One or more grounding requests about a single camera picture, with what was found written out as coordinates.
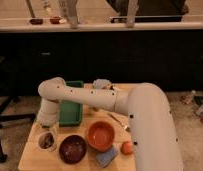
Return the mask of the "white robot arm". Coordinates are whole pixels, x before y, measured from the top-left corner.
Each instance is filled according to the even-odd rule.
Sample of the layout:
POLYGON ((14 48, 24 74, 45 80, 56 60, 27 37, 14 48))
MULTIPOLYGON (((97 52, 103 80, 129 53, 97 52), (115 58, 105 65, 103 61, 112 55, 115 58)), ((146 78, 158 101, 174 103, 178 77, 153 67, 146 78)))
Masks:
POLYGON ((42 98, 37 121, 52 126, 59 119, 59 102, 68 100, 129 118, 136 171, 184 171, 178 136, 165 93, 151 83, 128 92, 70 87, 55 77, 38 87, 42 98))

